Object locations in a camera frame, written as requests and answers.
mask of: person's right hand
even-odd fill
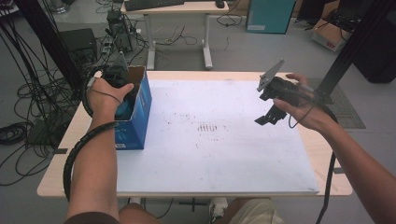
[[[287,74],[286,77],[299,81],[301,85],[308,84],[307,78],[303,75]],[[300,91],[303,91],[305,94],[308,94],[307,91],[304,91],[302,88],[300,89],[301,89]],[[329,123],[334,123],[332,118],[329,115],[327,115],[325,112],[323,112],[320,108],[315,106],[314,108],[311,109],[312,105],[302,99],[300,99],[300,106],[298,107],[290,105],[289,103],[279,99],[274,99],[274,105],[277,108],[292,115],[297,121],[300,121],[300,123],[303,126],[305,126],[305,128],[308,129],[321,132],[326,127],[326,125],[328,125]]]
[[[113,88],[104,79],[96,77],[89,91],[89,101],[93,113],[116,113],[117,107],[122,103],[123,97],[132,90],[134,84],[127,84],[122,88]]]

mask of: knee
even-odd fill
[[[252,200],[254,198],[235,198],[233,200],[233,203],[238,204],[240,207],[242,207],[245,203],[247,203],[248,201]]]
[[[124,207],[121,208],[120,213],[126,212],[126,211],[145,211],[145,209],[142,207],[142,205],[138,203],[128,203]]]

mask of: black stand pole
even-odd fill
[[[356,55],[371,37],[375,28],[386,19],[392,6],[395,4],[396,1],[394,0],[375,0],[372,3],[366,15],[359,23],[358,28],[346,42],[346,45],[335,59],[325,78],[319,84],[317,92],[322,102],[325,102],[326,98],[330,96]]]

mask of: gray floor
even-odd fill
[[[325,76],[337,54],[323,48],[310,39],[312,31],[305,31],[306,25],[290,23],[286,35],[248,34],[245,25],[223,27],[211,21],[210,47],[213,59],[213,71],[265,71],[280,58],[286,60],[282,72],[305,74],[308,77],[322,78]],[[39,53],[39,45],[35,35],[22,18],[16,19],[16,25],[23,38],[29,40],[31,46]],[[62,30],[85,28],[87,24],[59,24]],[[105,35],[104,25],[92,24],[95,35]],[[176,27],[162,28],[155,37],[172,37]],[[202,38],[196,27],[186,26],[184,36]],[[24,84],[21,73],[12,61],[5,44],[0,43],[0,126],[21,121],[13,111],[18,100],[17,89]],[[144,58],[133,64],[144,64]],[[199,45],[186,46],[179,40],[172,47],[159,48],[156,70],[205,70],[204,58]],[[365,80],[355,66],[351,66],[340,81],[346,97],[360,115],[366,129],[348,130],[348,132],[366,150],[396,174],[396,106],[394,103],[396,82],[389,84],[372,84]],[[20,104],[18,111],[27,109]],[[0,160],[15,151],[20,145],[0,146]],[[33,152],[23,157],[22,168],[37,163]],[[5,163],[0,169],[0,183],[15,180],[15,160]],[[0,223],[60,223],[64,220],[67,206],[65,199],[40,198],[36,188],[43,173],[24,178],[10,187],[0,187]],[[207,206],[197,206],[195,212],[190,206],[179,205],[180,201],[190,198],[175,199],[169,213],[161,219],[161,223],[207,223]],[[208,203],[209,199],[197,199]],[[276,197],[273,199],[279,214],[286,223],[314,223],[322,206],[319,197]],[[170,199],[148,199],[147,209],[160,216],[167,209]],[[331,197],[327,213],[322,223],[373,223],[365,212],[355,193],[346,197]]]

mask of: cardboard box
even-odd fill
[[[339,1],[330,2],[325,5],[322,18],[327,18],[330,13],[338,8]],[[337,27],[323,19],[319,20],[313,28],[312,39],[320,45],[334,52],[343,48],[351,33]]]
[[[149,123],[151,108],[151,91],[144,66],[130,66],[126,74],[128,83],[134,83],[137,94],[132,116],[127,120],[118,120],[116,132],[116,149],[143,149]]]

